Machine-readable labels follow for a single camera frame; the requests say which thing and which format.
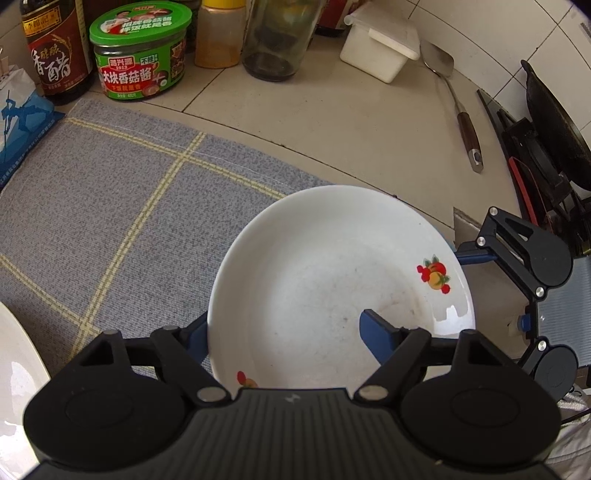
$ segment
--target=white plastic container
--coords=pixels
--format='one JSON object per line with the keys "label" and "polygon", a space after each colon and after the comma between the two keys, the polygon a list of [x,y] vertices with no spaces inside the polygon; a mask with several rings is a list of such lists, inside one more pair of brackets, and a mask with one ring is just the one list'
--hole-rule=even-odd
{"label": "white plastic container", "polygon": [[353,25],[340,59],[390,83],[408,59],[421,56],[415,26],[393,7],[369,2],[345,17]]}

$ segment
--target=metal spatula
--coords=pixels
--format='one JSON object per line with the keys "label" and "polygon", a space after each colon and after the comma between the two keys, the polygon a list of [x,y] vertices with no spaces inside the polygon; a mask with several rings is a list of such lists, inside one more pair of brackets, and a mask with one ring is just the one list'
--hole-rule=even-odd
{"label": "metal spatula", "polygon": [[474,130],[474,125],[472,125],[472,120],[470,120],[470,115],[457,99],[456,92],[453,91],[452,84],[447,79],[453,72],[453,57],[426,40],[421,40],[421,55],[427,68],[445,80],[449,87],[453,101],[456,104],[457,122],[460,125],[460,133],[470,159],[470,165],[472,165],[472,170],[480,173],[484,169],[484,163],[482,162],[478,136]]}

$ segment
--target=brown bottle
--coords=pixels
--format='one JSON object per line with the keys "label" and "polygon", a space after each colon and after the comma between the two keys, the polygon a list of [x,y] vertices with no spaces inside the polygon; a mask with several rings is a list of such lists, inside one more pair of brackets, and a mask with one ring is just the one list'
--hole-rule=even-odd
{"label": "brown bottle", "polygon": [[82,0],[21,0],[22,26],[45,96],[56,105],[90,87]]}

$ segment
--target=wooden handle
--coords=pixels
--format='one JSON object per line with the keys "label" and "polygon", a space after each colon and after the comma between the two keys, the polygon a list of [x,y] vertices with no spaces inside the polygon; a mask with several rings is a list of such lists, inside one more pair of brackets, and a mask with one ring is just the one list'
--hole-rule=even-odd
{"label": "wooden handle", "polygon": [[480,152],[478,136],[476,130],[474,130],[474,125],[472,125],[472,120],[470,120],[470,115],[467,112],[457,114],[457,122],[460,124],[460,133],[466,147],[466,153],[468,153],[468,158],[470,158],[472,164],[472,170],[480,173],[484,168],[482,153]]}

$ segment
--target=glass bottle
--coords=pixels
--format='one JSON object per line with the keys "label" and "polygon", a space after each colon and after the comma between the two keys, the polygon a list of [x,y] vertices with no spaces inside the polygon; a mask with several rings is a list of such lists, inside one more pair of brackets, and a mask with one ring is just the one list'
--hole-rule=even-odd
{"label": "glass bottle", "polygon": [[90,87],[82,0],[21,0],[22,26],[45,96],[69,103]]}
{"label": "glass bottle", "polygon": [[300,64],[324,0],[255,0],[242,63],[253,77],[270,82],[290,78]]}
{"label": "glass bottle", "polygon": [[246,0],[203,0],[197,16],[195,65],[223,69],[240,62]]}

